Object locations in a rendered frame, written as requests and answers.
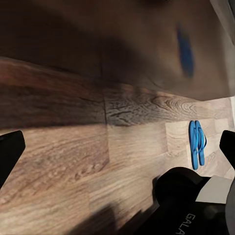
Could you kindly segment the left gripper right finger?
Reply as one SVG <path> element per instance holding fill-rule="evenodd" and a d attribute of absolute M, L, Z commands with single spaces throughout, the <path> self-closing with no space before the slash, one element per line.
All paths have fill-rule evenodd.
<path fill-rule="evenodd" d="M 224 130 L 219 147 L 235 170 L 235 132 Z"/>

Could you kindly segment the sandal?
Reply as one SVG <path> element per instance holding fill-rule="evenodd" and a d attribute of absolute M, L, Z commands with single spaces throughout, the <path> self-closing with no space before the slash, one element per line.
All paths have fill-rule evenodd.
<path fill-rule="evenodd" d="M 206 142 L 204 142 L 204 134 L 203 134 L 203 130 L 202 130 L 200 122 L 198 120 L 196 120 L 195 124 L 196 124 L 196 128 L 199 131 L 199 145 L 198 145 L 197 149 L 199 149 L 199 147 L 201 145 L 201 140 L 202 140 L 201 150 L 199 151 L 199 161 L 200 161 L 200 165 L 204 166 L 204 164 L 205 164 L 204 148 L 207 145 L 207 139 L 206 139 Z M 201 140 L 200 140 L 200 137 L 201 137 Z"/>
<path fill-rule="evenodd" d="M 196 124 L 193 120 L 190 121 L 189 124 L 189 140 L 190 140 L 190 147 L 191 147 L 191 157 L 192 157 L 192 166 L 194 170 L 198 169 L 198 152 L 201 150 L 202 146 L 202 140 L 201 140 L 201 145 L 199 149 L 197 149 L 199 145 L 199 131 L 196 128 Z"/>

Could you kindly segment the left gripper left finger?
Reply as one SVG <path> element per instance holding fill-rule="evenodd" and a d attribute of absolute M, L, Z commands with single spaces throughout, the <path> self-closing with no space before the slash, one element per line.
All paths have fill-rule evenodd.
<path fill-rule="evenodd" d="M 21 130 L 0 136 L 0 189 L 25 150 Z"/>

